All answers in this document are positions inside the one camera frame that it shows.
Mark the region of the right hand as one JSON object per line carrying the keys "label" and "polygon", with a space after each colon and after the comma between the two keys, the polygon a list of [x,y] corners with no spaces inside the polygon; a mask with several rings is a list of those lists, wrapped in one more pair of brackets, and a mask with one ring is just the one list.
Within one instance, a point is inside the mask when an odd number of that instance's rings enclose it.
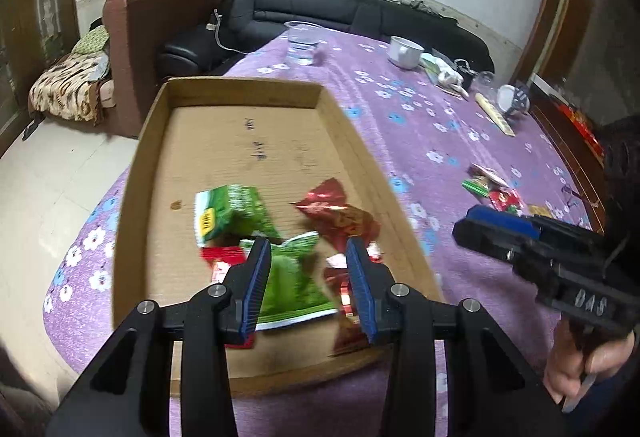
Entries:
{"label": "right hand", "polygon": [[553,345],[544,368],[544,386],[555,403],[563,399],[579,401],[586,394],[580,390],[583,374],[608,379],[620,371],[633,352],[634,332],[631,332],[626,339],[605,342],[585,355],[576,347],[570,321],[562,318],[553,332]]}

